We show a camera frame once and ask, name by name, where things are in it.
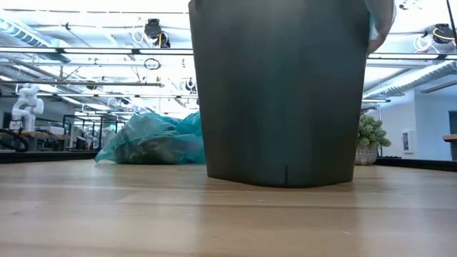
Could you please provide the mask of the dark plastic trash bin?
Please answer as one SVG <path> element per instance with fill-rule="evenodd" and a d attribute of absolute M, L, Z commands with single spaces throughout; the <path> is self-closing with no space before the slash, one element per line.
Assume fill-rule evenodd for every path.
<path fill-rule="evenodd" d="M 353 180 L 364 0 L 190 0 L 211 178 L 308 188 Z"/>

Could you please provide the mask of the teal trash bag liner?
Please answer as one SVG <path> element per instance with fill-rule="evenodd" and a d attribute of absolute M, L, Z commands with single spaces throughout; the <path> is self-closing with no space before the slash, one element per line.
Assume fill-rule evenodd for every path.
<path fill-rule="evenodd" d="M 132 116 L 95 162 L 117 164 L 181 165 L 205 164 L 201 117 L 197 111 L 184 119 L 154 112 Z"/>

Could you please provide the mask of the light blue trash bag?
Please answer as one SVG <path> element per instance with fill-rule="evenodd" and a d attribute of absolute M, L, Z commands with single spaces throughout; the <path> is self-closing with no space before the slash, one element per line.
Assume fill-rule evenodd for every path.
<path fill-rule="evenodd" d="M 396 18 L 395 0 L 364 0 L 369 12 L 369 40 L 367 54 L 379 49 L 385 42 Z"/>

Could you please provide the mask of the potted green plant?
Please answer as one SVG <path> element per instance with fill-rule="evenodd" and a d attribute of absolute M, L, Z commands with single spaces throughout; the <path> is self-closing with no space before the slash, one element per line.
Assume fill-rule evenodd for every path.
<path fill-rule="evenodd" d="M 378 158 L 378 150 L 391 145 L 382 125 L 382 121 L 376 120 L 372 116 L 360 115 L 355 159 L 357 166 L 374 164 Z"/>

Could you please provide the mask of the wooden workbench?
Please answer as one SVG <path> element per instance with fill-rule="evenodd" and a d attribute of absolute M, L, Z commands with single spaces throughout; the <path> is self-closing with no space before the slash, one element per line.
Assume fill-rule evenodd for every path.
<path fill-rule="evenodd" d="M 70 137 L 56 135 L 49 131 L 22 131 L 20 133 L 29 143 L 29 151 L 64 151 Z"/>

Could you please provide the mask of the wooden side table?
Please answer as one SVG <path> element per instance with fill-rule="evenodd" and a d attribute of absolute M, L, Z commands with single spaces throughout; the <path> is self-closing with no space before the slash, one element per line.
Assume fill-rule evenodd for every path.
<path fill-rule="evenodd" d="M 443 140 L 451 145 L 451 158 L 457 161 L 457 134 L 443 136 Z"/>

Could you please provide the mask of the white wall dispenser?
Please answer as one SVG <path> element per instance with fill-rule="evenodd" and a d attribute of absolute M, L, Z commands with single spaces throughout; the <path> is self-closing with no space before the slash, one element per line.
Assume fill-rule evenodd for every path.
<path fill-rule="evenodd" d="M 414 130 L 405 130 L 402 133 L 402 147 L 405 154 L 413 154 L 415 152 Z"/>

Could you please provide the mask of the black aluminium table frame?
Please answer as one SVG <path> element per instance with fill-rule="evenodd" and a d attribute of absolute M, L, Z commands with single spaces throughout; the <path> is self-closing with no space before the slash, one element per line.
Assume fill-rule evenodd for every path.
<path fill-rule="evenodd" d="M 0 151 L 0 163 L 31 163 L 46 161 L 72 161 L 93 159 L 97 155 L 95 151 L 48 151 L 26 152 Z M 450 171 L 457 173 L 457 161 L 429 161 L 403 158 L 377 158 L 377 166 L 392 166 L 401 168 L 417 168 L 434 171 Z"/>

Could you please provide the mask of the silver air duct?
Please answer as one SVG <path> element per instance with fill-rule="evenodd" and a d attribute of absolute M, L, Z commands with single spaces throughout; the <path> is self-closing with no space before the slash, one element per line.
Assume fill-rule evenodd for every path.
<path fill-rule="evenodd" d="M 393 79 L 383 82 L 376 88 L 365 91 L 363 99 L 373 99 L 378 96 L 393 96 L 417 86 L 427 84 L 449 74 L 457 73 L 457 61 L 444 61 L 427 66 L 423 69 L 407 71 Z"/>
<path fill-rule="evenodd" d="M 30 47 L 48 48 L 50 44 L 38 36 L 33 35 L 31 32 L 20 27 L 12 21 L 5 20 L 0 17 L 0 34 L 8 35 L 11 38 L 18 39 Z M 62 54 L 39 54 L 41 58 L 60 61 L 67 64 L 71 60 Z"/>

